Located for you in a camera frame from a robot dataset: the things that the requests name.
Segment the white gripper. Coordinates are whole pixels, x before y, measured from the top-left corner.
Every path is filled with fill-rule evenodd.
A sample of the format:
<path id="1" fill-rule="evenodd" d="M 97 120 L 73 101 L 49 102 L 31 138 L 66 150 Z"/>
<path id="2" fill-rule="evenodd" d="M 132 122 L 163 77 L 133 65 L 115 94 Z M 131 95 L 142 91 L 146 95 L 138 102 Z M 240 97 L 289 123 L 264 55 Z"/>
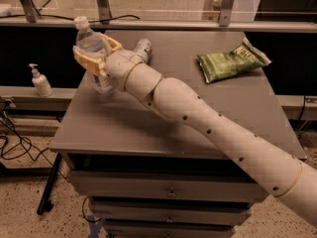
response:
<path id="1" fill-rule="evenodd" d="M 104 43 L 105 50 L 88 52 L 79 47 L 73 47 L 73 56 L 87 71 L 97 76 L 106 75 L 108 82 L 113 87 L 124 91 L 129 73 L 136 65 L 144 61 L 136 53 L 122 50 L 123 46 L 109 36 L 100 34 L 100 37 Z"/>

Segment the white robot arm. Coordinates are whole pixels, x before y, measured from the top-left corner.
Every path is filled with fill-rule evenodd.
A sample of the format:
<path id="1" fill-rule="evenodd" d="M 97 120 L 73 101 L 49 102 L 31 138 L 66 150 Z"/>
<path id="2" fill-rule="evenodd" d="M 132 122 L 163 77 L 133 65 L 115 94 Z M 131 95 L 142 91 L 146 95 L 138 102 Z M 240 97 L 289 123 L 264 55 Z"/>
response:
<path id="1" fill-rule="evenodd" d="M 149 53 L 127 51 L 100 33 L 77 34 L 76 61 L 126 91 L 159 117 L 205 136 L 262 188 L 313 226 L 317 225 L 317 171 L 217 113 L 190 86 L 147 65 Z"/>

